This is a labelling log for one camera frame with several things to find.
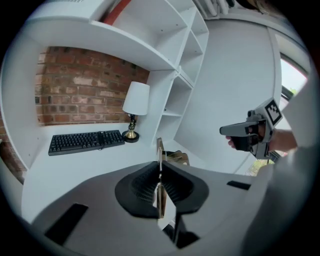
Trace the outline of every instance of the black slot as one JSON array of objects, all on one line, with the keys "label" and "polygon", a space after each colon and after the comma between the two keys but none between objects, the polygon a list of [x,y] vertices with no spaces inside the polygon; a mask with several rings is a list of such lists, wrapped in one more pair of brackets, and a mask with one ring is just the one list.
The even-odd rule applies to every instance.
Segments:
[{"label": "black slot", "polygon": [[88,206],[74,203],[45,233],[45,236],[62,246],[78,222],[81,220]]},{"label": "black slot", "polygon": [[250,184],[242,183],[234,180],[229,181],[227,185],[238,188],[238,189],[242,189],[242,190],[249,190],[251,186]]}]

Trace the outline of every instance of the person's hand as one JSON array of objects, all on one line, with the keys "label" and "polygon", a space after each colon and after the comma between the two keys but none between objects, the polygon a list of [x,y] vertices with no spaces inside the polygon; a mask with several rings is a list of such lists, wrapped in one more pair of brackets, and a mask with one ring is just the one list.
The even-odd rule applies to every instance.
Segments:
[{"label": "person's hand", "polygon": [[[249,127],[249,133],[252,133],[252,131],[253,131],[252,128]],[[265,137],[265,132],[266,132],[266,125],[259,125],[258,126],[258,134],[262,139]],[[231,137],[230,136],[225,136],[225,138],[227,140],[229,140],[228,144],[231,146],[231,148],[235,149],[236,147],[234,145],[234,142],[231,140]],[[269,151],[272,151],[270,149],[271,147],[272,147],[272,142],[270,141],[270,143],[269,143]]]}]

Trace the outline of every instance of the keyboard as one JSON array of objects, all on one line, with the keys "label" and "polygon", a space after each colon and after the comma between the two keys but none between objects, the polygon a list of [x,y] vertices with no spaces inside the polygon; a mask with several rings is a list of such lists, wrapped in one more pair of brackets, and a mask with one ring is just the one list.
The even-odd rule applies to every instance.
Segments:
[{"label": "keyboard", "polygon": [[49,147],[49,156],[102,150],[125,144],[119,130],[97,131],[54,135]]}]

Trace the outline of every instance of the white desk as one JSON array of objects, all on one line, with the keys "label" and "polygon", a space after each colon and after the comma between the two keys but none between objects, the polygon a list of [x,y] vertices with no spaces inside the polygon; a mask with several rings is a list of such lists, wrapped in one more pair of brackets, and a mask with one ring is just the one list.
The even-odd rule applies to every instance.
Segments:
[{"label": "white desk", "polygon": [[[43,127],[46,140],[35,158],[22,191],[22,217],[31,223],[53,201],[92,177],[114,172],[132,165],[156,161],[156,146],[148,147],[142,141],[125,145],[75,154],[49,156],[52,135],[84,132],[125,131],[127,123],[57,125]],[[205,168],[205,164],[174,140],[164,142],[168,151],[181,150],[189,156],[190,164]],[[164,228],[175,217],[171,200],[167,199],[165,218],[159,221]]]}]

